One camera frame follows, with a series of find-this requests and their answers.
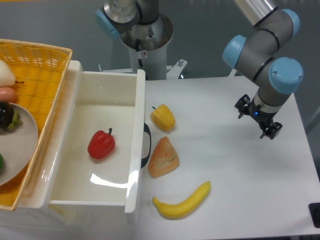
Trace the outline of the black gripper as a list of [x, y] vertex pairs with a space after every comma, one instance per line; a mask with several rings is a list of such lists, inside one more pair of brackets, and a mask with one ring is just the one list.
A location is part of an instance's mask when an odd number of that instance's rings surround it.
[[279, 122], [274, 122], [273, 117], [277, 112], [264, 112], [262, 111], [261, 105], [256, 105], [251, 102], [250, 97], [244, 94], [234, 105], [238, 110], [238, 118], [241, 119], [244, 115], [251, 116], [259, 125], [262, 130], [262, 134], [259, 137], [268, 137], [274, 139], [281, 131], [283, 125]]

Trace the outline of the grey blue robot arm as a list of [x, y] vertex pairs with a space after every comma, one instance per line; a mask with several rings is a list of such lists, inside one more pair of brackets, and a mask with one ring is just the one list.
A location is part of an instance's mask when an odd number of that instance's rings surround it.
[[[304, 77], [298, 61], [276, 59], [274, 54], [296, 35], [300, 19], [271, 0], [238, 0], [236, 5], [255, 33], [249, 38], [232, 38], [222, 58], [258, 90], [253, 98], [242, 96], [235, 108], [240, 116], [250, 116], [258, 123], [263, 137], [273, 139], [282, 129], [273, 118]], [[173, 24], [160, 13], [158, 1], [108, 0], [95, 12], [95, 18], [110, 38], [120, 39], [127, 47], [134, 73], [144, 70], [148, 80], [167, 78], [167, 45], [173, 37]]]

